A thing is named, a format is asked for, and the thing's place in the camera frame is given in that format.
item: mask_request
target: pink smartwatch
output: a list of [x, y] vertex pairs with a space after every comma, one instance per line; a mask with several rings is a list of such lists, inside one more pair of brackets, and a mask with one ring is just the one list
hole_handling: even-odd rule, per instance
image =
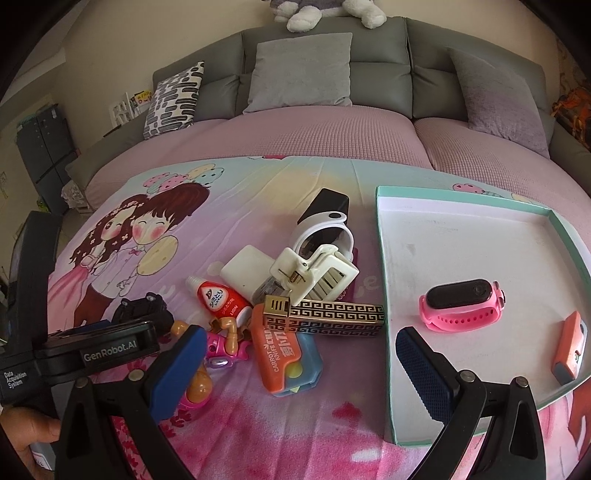
[[469, 332], [501, 318], [505, 293], [498, 282], [469, 280], [438, 285], [418, 299], [418, 312], [433, 332]]

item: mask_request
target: human hand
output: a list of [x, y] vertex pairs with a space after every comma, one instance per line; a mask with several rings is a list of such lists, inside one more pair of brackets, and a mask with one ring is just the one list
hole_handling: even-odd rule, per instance
[[37, 465], [29, 445], [51, 443], [60, 437], [60, 421], [51, 419], [30, 408], [5, 407], [0, 414], [0, 425], [12, 447], [35, 480], [53, 479], [53, 472]]

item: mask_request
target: toy figure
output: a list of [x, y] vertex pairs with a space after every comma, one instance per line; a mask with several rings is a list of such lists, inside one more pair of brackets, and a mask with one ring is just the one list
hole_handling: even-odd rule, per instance
[[[207, 333], [207, 353], [205, 361], [195, 373], [181, 405], [187, 408], [199, 408], [207, 403], [212, 393], [212, 379], [207, 373], [206, 366], [210, 368], [231, 367], [237, 360], [248, 360], [246, 347], [251, 343], [247, 341], [238, 342], [238, 328], [236, 320], [232, 317], [222, 317], [219, 324], [226, 330], [227, 336], [223, 337], [217, 333]], [[176, 320], [170, 332], [175, 337], [180, 337], [189, 325], [181, 320]]]
[[322, 17], [361, 19], [367, 28], [376, 28], [386, 21], [386, 14], [372, 0], [271, 0], [276, 22], [286, 22], [290, 32], [312, 30]]

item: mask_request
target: cartoon boy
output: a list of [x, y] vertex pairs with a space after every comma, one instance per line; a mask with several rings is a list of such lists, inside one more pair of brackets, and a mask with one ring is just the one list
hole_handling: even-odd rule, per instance
[[138, 275], [153, 275], [162, 270], [178, 246], [176, 237], [166, 234], [191, 216], [208, 196], [209, 190], [204, 186], [185, 183], [138, 206], [131, 217], [135, 246], [120, 249], [96, 267], [97, 278], [88, 285], [76, 308], [74, 324], [99, 322], [115, 298], [129, 293]]

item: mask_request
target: stuffed animal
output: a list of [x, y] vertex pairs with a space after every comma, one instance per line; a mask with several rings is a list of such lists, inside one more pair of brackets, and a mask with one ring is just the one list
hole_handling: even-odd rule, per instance
[[312, 30], [322, 17], [361, 19], [367, 28], [376, 28], [386, 21], [382, 9], [372, 0], [271, 0], [276, 22], [287, 22], [287, 30], [294, 33]]

